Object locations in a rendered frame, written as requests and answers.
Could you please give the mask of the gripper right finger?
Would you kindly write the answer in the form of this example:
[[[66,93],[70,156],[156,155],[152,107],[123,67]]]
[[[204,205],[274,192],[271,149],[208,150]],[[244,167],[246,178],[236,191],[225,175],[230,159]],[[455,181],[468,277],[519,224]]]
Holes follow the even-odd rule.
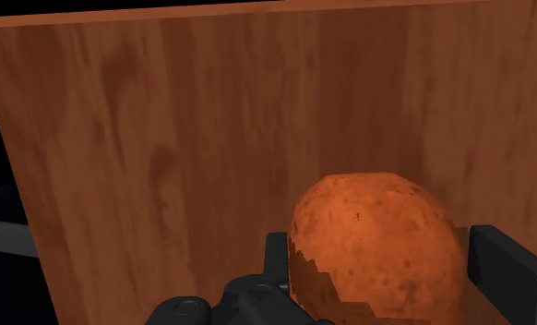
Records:
[[[537,325],[537,256],[493,225],[470,228],[467,275],[511,325]]]

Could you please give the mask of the brown wooden table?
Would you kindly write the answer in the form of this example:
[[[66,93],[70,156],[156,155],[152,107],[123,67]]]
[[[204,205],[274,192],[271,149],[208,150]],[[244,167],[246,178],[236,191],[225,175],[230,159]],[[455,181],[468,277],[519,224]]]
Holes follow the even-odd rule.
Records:
[[[537,0],[0,17],[0,129],[60,325],[217,302],[328,174],[404,176],[537,254]]]

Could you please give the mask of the brown potato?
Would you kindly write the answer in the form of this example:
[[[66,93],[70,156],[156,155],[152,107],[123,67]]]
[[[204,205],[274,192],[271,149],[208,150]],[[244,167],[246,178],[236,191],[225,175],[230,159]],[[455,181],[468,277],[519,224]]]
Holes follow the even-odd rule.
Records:
[[[390,173],[329,175],[299,198],[290,295],[335,325],[463,325],[465,251],[446,209]]]

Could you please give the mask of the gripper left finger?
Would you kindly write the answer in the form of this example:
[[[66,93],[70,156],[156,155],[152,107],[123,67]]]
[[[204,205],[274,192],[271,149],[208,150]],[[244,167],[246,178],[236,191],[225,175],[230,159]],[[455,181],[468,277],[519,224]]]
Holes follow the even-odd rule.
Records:
[[[266,237],[261,274],[229,281],[215,307],[197,296],[177,296],[160,303],[145,325],[335,325],[315,320],[289,296],[285,232]]]

